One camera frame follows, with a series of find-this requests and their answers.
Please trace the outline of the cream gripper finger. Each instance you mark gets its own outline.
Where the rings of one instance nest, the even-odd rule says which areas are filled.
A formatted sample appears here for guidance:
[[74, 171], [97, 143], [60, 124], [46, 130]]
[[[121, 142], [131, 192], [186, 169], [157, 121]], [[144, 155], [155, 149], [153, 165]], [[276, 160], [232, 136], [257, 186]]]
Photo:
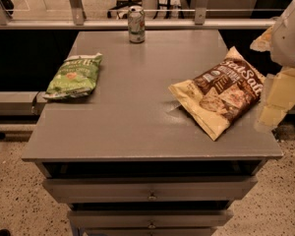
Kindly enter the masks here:
[[286, 111], [284, 109], [259, 105], [254, 128], [259, 132], [269, 133], [278, 126], [285, 116]]
[[251, 43], [250, 48], [252, 50], [260, 52], [270, 51], [272, 30], [273, 27], [270, 27], [266, 31], [264, 31]]

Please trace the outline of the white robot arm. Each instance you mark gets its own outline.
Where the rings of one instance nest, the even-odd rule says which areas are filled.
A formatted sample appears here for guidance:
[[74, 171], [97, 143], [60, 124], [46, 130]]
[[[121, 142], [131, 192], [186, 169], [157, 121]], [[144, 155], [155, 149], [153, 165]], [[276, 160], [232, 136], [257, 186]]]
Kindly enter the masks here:
[[266, 76], [257, 111], [255, 128], [270, 132], [295, 106], [295, 0], [272, 27], [251, 43], [250, 48], [268, 51], [271, 61], [282, 67], [276, 75]]

